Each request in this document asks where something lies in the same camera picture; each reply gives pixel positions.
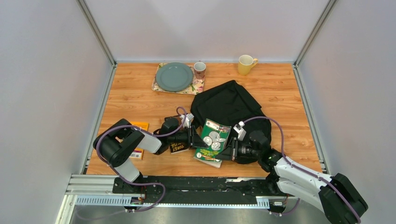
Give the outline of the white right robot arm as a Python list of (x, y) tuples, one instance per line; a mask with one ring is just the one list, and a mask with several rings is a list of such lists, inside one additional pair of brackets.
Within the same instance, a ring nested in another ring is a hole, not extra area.
[(266, 189), (271, 195), (283, 192), (296, 196), (322, 211), (332, 224), (359, 224), (368, 210), (368, 204), (345, 175), (331, 176), (297, 164), (272, 148), (262, 131), (251, 132), (247, 142), (233, 138), (216, 158), (257, 160), (269, 174)]

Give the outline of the black fabric student bag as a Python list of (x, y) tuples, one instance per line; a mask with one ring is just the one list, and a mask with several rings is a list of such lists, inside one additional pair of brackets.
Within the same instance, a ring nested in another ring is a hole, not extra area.
[(265, 119), (261, 105), (234, 80), (196, 95), (190, 112), (194, 115), (194, 126), (203, 128), (206, 119), (230, 126), (231, 132), (226, 147), (230, 145), (231, 140), (237, 138), (233, 127), (240, 121), (245, 123), (246, 136), (243, 142), (247, 142), (249, 134), (256, 130), (262, 131), (271, 141), (271, 122)]

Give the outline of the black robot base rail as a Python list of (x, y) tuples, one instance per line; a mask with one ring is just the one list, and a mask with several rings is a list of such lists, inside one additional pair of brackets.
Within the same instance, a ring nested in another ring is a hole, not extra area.
[(175, 204), (254, 204), (258, 196), (286, 197), (266, 179), (236, 177), (143, 176), (138, 186), (115, 178), (112, 192), (145, 196), (144, 202)]

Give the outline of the green paperback book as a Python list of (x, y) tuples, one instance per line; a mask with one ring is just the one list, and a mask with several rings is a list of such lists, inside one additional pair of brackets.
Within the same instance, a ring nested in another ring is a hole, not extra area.
[(216, 159), (224, 147), (231, 132), (230, 126), (219, 124), (213, 120), (206, 119), (201, 133), (201, 138), (207, 147), (197, 148), (194, 159), (215, 168), (220, 168), (222, 160)]

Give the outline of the black yellow storey treehouse book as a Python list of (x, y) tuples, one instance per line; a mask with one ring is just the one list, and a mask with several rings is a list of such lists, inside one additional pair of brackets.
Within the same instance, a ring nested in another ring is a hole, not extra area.
[(169, 149), (171, 154), (177, 154), (180, 152), (188, 151), (189, 145), (187, 143), (182, 143), (182, 142), (173, 142), (170, 143)]

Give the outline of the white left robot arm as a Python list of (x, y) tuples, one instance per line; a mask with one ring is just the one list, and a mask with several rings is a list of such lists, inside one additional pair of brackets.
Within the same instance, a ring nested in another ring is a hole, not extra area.
[(161, 128), (149, 133), (126, 119), (120, 119), (99, 135), (93, 148), (98, 157), (125, 182), (125, 188), (132, 194), (141, 191), (141, 172), (134, 166), (130, 156), (136, 148), (160, 155), (171, 145), (181, 144), (183, 149), (207, 148), (208, 144), (199, 136), (188, 116), (166, 117)]

